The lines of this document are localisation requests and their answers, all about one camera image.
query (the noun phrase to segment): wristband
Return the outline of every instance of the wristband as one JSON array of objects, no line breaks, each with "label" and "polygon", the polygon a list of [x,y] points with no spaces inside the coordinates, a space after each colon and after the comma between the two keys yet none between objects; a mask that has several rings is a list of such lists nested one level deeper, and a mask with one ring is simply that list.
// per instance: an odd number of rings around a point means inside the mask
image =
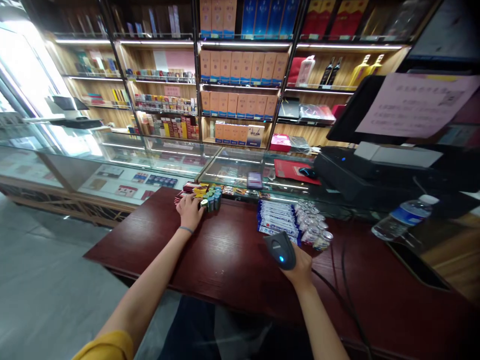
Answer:
[{"label": "wristband", "polygon": [[186,226],[180,226],[179,229],[187,230],[188,232],[190,232],[190,234],[192,234],[192,235],[194,234],[194,232]]}]

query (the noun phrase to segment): hand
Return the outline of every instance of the hand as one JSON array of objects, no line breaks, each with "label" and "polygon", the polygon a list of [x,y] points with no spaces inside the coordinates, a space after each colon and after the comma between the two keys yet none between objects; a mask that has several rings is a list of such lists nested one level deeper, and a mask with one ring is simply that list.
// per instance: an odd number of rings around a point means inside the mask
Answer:
[{"label": "hand", "polygon": [[189,228],[195,231],[202,215],[204,214],[205,207],[199,208],[200,197],[194,198],[195,194],[189,194],[183,197],[177,204],[176,211],[180,214],[180,226]]},{"label": "hand", "polygon": [[298,293],[312,285],[312,257],[300,249],[297,244],[293,244],[293,250],[296,257],[295,267],[292,270],[280,270]]}]

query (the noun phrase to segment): dark wine bottle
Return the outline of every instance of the dark wine bottle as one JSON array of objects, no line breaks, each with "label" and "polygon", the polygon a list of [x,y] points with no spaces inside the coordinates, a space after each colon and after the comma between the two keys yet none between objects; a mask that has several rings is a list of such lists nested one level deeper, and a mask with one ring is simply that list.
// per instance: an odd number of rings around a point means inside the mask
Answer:
[{"label": "dark wine bottle", "polygon": [[330,74],[332,73],[332,69],[334,68],[334,61],[335,61],[335,57],[332,57],[330,60],[330,64],[328,64],[328,66],[325,68],[325,72],[323,73],[323,76],[321,77],[321,80],[320,80],[320,86],[318,87],[319,89],[322,88],[322,85],[327,84]]},{"label": "dark wine bottle", "polygon": [[340,70],[340,63],[342,62],[343,57],[338,59],[338,62],[336,63],[335,67],[331,71],[330,78],[326,82],[327,85],[332,85],[335,81],[335,77],[337,76],[337,73]]}]

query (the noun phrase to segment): paper sign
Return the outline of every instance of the paper sign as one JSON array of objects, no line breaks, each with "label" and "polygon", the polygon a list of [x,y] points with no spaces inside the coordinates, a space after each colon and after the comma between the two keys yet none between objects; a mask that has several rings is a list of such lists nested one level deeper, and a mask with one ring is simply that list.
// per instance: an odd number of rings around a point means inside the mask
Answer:
[{"label": "paper sign", "polygon": [[165,95],[180,97],[180,88],[178,86],[165,86]]},{"label": "paper sign", "polygon": [[428,138],[443,128],[480,86],[480,76],[388,74],[358,133]]}]

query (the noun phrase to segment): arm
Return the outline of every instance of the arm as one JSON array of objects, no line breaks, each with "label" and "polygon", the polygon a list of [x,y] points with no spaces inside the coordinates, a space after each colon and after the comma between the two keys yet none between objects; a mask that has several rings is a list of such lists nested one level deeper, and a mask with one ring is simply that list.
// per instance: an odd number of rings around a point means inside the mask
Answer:
[{"label": "arm", "polygon": [[[193,199],[193,196],[193,194],[185,196],[176,206],[181,217],[181,226],[192,231],[197,228],[205,210],[204,207],[198,210],[200,199]],[[133,351],[136,354],[174,272],[180,253],[190,236],[191,233],[185,229],[179,228],[175,232],[163,250],[120,300],[96,339],[113,331],[125,331],[133,340]]]},{"label": "arm", "polygon": [[296,256],[295,268],[289,271],[282,270],[282,272],[295,288],[308,331],[313,358],[315,360],[348,359],[349,356],[312,283],[312,258],[297,245],[294,244],[293,248]]}]

